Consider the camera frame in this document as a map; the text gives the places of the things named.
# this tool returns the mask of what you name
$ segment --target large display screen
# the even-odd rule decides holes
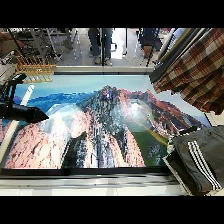
[[[16,103],[28,86],[17,86]],[[210,126],[179,95],[156,94],[143,75],[55,75],[53,82],[35,84],[28,106],[49,119],[19,123],[2,168],[165,166],[169,135]],[[1,120],[1,142],[9,125]]]

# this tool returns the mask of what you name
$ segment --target sky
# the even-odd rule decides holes
[[[170,91],[156,94],[147,75],[54,75],[53,82],[35,84],[30,99],[57,93],[89,93],[101,90],[106,85],[129,91],[145,92],[150,89],[159,100],[170,102],[182,112],[209,124],[204,113],[185,102],[180,95],[171,95]],[[28,86],[29,84],[17,85],[15,96],[23,98]]]

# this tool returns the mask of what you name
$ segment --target mountain image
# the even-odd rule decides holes
[[[170,134],[205,126],[150,90],[105,86],[91,93],[39,97],[29,106],[39,107],[49,119],[20,122],[5,168],[163,166]]]

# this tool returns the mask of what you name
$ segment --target white pole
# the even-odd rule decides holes
[[[25,96],[23,97],[23,100],[21,102],[20,105],[23,105],[23,106],[26,106],[29,99],[30,99],[30,96],[33,92],[33,89],[34,89],[34,85],[30,85],[25,93]],[[0,164],[2,162],[2,159],[5,155],[5,152],[9,146],[9,143],[11,142],[11,139],[12,139],[12,136],[13,134],[15,133],[16,131],[16,128],[19,124],[19,121],[12,121],[10,126],[9,126],[9,129],[8,131],[6,132],[6,135],[5,135],[5,138],[3,139],[2,141],[2,144],[0,146]]]

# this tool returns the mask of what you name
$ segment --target brown plaid fabric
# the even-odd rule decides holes
[[[224,28],[212,28],[154,83],[156,93],[180,92],[203,112],[224,110]]]

